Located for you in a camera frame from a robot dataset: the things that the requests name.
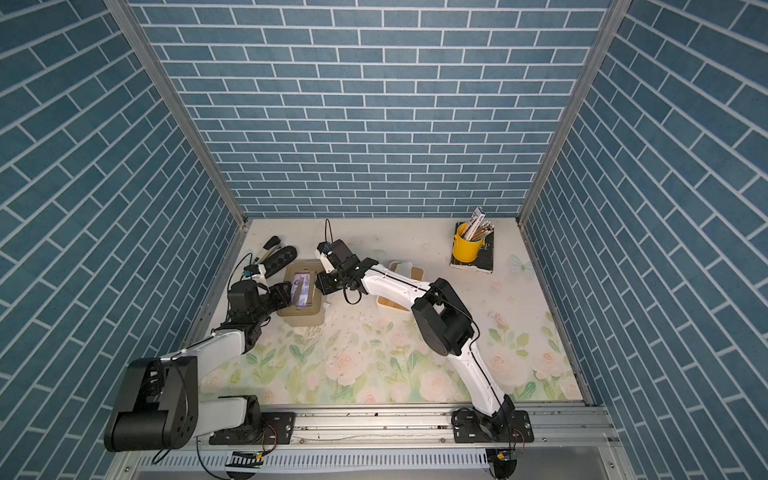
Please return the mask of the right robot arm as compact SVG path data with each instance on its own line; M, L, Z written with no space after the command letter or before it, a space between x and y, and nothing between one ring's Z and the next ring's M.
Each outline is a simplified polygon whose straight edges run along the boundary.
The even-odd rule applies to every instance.
M485 438L509 444L534 440L527 413L492 378L479 351L479 327L447 280L417 281L372 258L359 259L341 239L319 243L316 256L323 266L316 276L322 293L356 291L411 310L423 341L448 359L466 387Z

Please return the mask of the blue white tissue pack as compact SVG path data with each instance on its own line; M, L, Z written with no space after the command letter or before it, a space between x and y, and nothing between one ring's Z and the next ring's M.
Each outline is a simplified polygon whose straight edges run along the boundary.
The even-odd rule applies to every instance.
M393 262L392 271L407 279L412 279L413 264L411 262Z

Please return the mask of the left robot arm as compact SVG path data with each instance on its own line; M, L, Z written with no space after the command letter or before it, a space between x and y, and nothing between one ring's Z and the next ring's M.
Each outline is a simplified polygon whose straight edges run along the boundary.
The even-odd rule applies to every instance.
M225 321L207 338L126 367L104 432L108 451L169 451L197 437L215 445L289 443L294 413L263 413L255 395L204 400L199 390L207 375L256 346L271 315L290 306L291 285L245 278L229 287L227 301Z

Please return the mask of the purple tissue paper pack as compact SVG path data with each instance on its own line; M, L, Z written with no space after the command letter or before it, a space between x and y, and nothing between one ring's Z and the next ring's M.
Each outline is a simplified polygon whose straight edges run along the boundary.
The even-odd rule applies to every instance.
M296 273L292 283L292 301L297 308L308 307L312 303L312 275Z

